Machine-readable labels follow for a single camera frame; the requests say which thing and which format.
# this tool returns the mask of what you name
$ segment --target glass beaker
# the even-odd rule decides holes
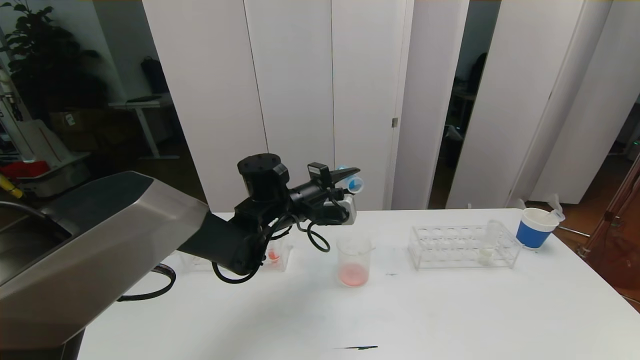
[[[344,286],[357,288],[369,280],[371,239],[368,236],[338,238],[338,280]]]

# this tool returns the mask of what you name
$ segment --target white table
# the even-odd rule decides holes
[[[136,112],[136,116],[138,116],[138,121],[140,121],[140,126],[142,127],[142,131],[145,134],[145,139],[152,153],[152,156],[144,156],[141,159],[146,159],[146,160],[147,159],[179,159],[180,156],[176,156],[176,155],[160,155],[160,152],[158,151],[158,147],[156,145],[156,141],[154,140],[153,134],[151,133],[151,129],[149,128],[149,123],[147,122],[147,117],[145,116],[144,109],[165,108],[167,106],[173,105],[171,94],[165,93],[165,94],[157,94],[157,95],[161,95],[161,97],[159,99],[155,99],[151,101],[110,102],[109,107],[114,109],[134,110]]]
[[[514,269],[423,270],[409,264],[411,225],[503,221],[517,209],[363,211],[328,239],[369,232],[377,246],[362,288],[335,280],[337,254],[292,231],[285,273],[231,285],[179,273],[151,300],[116,303],[85,332],[79,359],[640,359],[640,316],[555,236]],[[150,274],[132,293],[166,283]],[[369,350],[344,347],[378,346]]]

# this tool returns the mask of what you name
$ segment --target paper cup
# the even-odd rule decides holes
[[[551,232],[560,224],[555,216],[547,216],[548,211],[527,208],[522,211],[522,219],[516,238],[525,247],[537,249],[542,246]]]

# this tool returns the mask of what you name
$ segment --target machine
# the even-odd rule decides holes
[[[75,358],[83,329],[176,249],[208,259],[234,284],[250,279],[269,240],[292,226],[327,252],[312,227],[355,220],[352,194],[336,184],[357,168],[311,163],[310,181],[289,189],[277,155],[249,156],[237,167],[249,197],[229,221],[135,172],[90,182],[39,210],[0,202],[28,215],[0,230],[0,358]],[[219,266],[244,277],[229,279]]]

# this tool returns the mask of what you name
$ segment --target black bag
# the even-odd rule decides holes
[[[169,92],[169,86],[166,84],[160,61],[152,59],[151,56],[147,56],[142,63],[140,63],[140,66],[145,73],[145,77],[149,82],[153,94]]]

